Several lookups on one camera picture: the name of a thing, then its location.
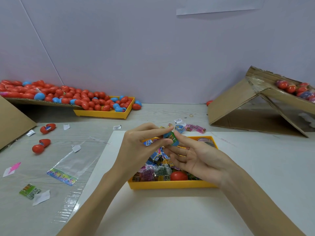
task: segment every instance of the pile of plastic eggs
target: pile of plastic eggs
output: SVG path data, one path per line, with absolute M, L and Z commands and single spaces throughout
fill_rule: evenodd
M 110 98 L 105 92 L 90 92 L 69 86 L 55 86 L 47 84 L 43 80 L 36 82 L 2 80 L 0 83 L 0 95 L 5 98 L 26 98 L 43 100 L 54 103 L 75 104 L 84 110 L 125 112 L 133 98 L 120 96 Z M 142 104 L 135 101 L 132 109 L 141 109 Z
M 287 93 L 315 103 L 315 89 L 310 86 L 309 83 L 300 83 L 295 85 L 294 83 L 289 83 L 286 80 L 280 79 L 276 82 L 276 86 Z

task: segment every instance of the hand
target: hand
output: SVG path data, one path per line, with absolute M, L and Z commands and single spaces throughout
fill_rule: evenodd
M 164 148 L 165 154 L 171 158 L 174 165 L 220 187 L 225 176 L 228 176 L 228 169 L 236 163 L 215 147 L 190 139 L 176 130 L 174 134 L 180 142 L 179 146 L 187 148 L 175 146 Z
M 173 130 L 174 127 L 162 128 L 153 123 L 144 123 L 139 127 L 126 131 L 119 149 L 117 159 L 112 167 L 116 172 L 122 172 L 126 181 L 130 179 L 149 159 L 149 157 L 162 146 L 173 143 L 169 138 L 158 139 L 150 146 L 145 146 L 143 140 L 161 137 Z

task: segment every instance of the green packet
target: green packet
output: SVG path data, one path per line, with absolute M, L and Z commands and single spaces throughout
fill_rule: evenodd
M 36 186 L 28 184 L 26 187 L 24 187 L 19 194 L 29 198 L 29 199 L 33 199 L 34 195 L 38 194 L 39 192 L 41 192 L 40 189 L 37 189 Z

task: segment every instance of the yellow plastic tray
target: yellow plastic tray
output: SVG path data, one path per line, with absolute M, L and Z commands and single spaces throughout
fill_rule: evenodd
M 202 137 L 189 137 L 194 140 L 199 138 L 207 138 L 213 141 L 216 148 L 217 145 L 212 136 Z M 132 182 L 132 178 L 128 180 L 130 189 L 132 190 L 144 190 L 144 189 L 179 189 L 179 188 L 213 188 L 217 187 L 214 184 L 206 181 L 148 181 L 148 182 Z
M 98 117 L 98 118 L 120 118 L 120 119 L 126 119 L 128 117 L 128 114 L 130 113 L 132 109 L 132 105 L 135 102 L 134 97 L 132 98 L 131 104 L 127 108 L 127 110 L 124 113 L 115 112 L 114 109 L 111 109 L 108 112 L 105 111 L 88 111 L 88 110 L 80 110 L 80 109 L 74 109 L 73 111 L 77 116 L 88 116 L 88 117 Z

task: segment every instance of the forearm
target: forearm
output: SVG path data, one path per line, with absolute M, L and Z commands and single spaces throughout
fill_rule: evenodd
M 221 190 L 255 236 L 305 235 L 239 166 L 229 171 Z
M 105 173 L 91 196 L 57 236 L 94 235 L 110 203 L 125 182 L 125 178 L 115 170 Z

